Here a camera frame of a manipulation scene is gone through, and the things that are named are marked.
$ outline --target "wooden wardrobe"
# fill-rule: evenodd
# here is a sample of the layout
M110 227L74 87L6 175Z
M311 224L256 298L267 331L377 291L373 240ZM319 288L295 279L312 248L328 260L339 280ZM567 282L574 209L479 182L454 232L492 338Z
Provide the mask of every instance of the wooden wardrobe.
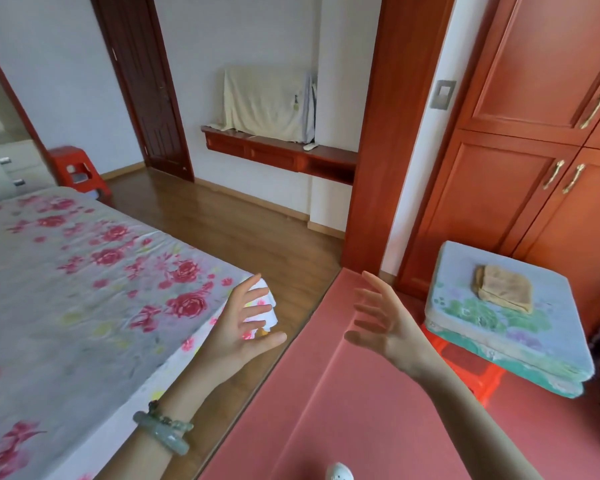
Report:
M567 276L600 325L600 0L500 0L396 281L456 241Z

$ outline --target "brown towel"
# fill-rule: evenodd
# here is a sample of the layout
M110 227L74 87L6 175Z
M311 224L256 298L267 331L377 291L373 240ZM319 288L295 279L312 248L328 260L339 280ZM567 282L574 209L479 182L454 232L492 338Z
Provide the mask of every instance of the brown towel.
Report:
M500 266L478 266L473 282L478 298L505 308L531 313L533 286L522 274L512 273Z

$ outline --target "switch plate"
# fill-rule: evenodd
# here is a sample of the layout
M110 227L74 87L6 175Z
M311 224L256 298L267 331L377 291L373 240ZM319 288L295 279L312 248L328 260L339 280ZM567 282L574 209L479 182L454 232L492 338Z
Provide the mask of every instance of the switch plate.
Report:
M437 80L429 107L432 109L447 110L449 108L451 96L453 96L455 88L455 80Z

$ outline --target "baseboard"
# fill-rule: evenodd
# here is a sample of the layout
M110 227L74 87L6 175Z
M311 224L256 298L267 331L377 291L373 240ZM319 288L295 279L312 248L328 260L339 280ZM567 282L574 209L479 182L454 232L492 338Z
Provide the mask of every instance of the baseboard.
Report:
M391 286L393 286L395 283L395 276L391 273L387 273L386 271L380 270L378 272L378 278Z
M120 175L124 175L126 173L131 173L132 171L140 170L141 168L145 168L146 165L144 162L134 163L133 165L124 166L122 168L118 168L117 170L108 171L101 175L103 180L111 180L112 178L119 177Z
M327 234L327 235L332 235L334 237L337 237L338 239L344 239L344 231L343 230L338 230L338 229L334 229L333 227L327 227L327 226L323 226L322 224L316 224L315 222L307 222L306 226L311 229L314 230L316 232L321 232L323 234Z
M295 219L299 219L304 222L309 221L309 214L305 214L304 212L299 212L298 210L289 209L284 205L279 205L277 203L270 202L268 200L264 200L258 197L254 197L253 195L248 195L243 192L238 192L238 190L230 189L229 187L225 187L224 185L218 185L213 182L209 182L208 180L202 180L201 178L196 177L196 184L202 185L208 189L211 189L215 192L221 192L227 195L231 195L232 197L239 198L241 200L245 200L247 202L254 203L265 209L275 210L280 214L284 214L289 217L293 217Z

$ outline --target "hand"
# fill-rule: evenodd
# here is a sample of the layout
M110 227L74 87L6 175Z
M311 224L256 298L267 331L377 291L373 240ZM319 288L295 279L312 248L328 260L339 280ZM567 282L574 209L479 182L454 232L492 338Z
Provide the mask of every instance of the hand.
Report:
M365 303L356 303L354 308L375 317L379 323L354 320L354 324L364 331L349 330L344 334L345 340L382 355L418 382L446 370L447 364L424 336L393 288L366 271L362 276L379 293L357 289L358 297Z
M246 332L266 325L264 320L245 322L245 319L266 313L272 308L271 305L246 307L248 302L269 293L269 288L249 290L258 281L260 275L256 274L231 291L216 325L196 354L196 365L212 370L218 384L229 379L254 357L283 344L287 339L287 334L282 331L270 333L259 339L242 338Z

